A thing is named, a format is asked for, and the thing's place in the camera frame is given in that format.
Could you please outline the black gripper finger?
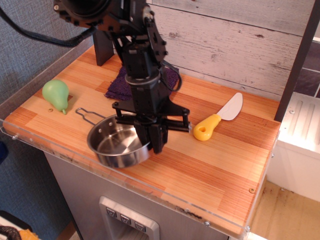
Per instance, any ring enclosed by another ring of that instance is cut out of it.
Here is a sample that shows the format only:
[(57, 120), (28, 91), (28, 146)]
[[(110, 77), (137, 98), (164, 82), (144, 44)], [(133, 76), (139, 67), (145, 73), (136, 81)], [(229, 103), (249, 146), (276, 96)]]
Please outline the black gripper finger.
[(149, 133), (148, 133), (148, 128), (138, 121), (134, 121), (133, 125), (141, 144), (143, 146), (148, 145), (151, 142)]
[(168, 129), (161, 124), (153, 124), (149, 127), (149, 137), (155, 154), (162, 152), (168, 141)]

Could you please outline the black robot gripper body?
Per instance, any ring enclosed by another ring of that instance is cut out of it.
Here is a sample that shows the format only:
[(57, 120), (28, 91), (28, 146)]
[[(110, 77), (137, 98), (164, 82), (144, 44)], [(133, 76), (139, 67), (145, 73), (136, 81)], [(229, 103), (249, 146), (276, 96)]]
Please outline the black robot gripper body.
[(170, 88), (164, 75), (158, 74), (147, 78), (133, 78), (126, 75), (125, 81), (130, 87), (132, 99), (116, 101), (112, 104), (118, 122), (133, 124), (138, 121), (143, 125), (159, 123), (168, 130), (189, 132), (190, 110), (170, 100)]

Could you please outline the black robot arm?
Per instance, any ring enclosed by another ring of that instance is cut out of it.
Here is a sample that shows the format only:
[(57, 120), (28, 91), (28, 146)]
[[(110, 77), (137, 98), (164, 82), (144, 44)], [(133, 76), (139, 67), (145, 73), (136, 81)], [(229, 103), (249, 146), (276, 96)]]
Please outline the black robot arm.
[(166, 42), (158, 32), (155, 14), (144, 0), (56, 0), (54, 10), (75, 26), (94, 27), (107, 34), (126, 70), (132, 98), (115, 102), (120, 124), (135, 127), (143, 144), (158, 154), (170, 130), (189, 131), (190, 111), (173, 103), (165, 61)]

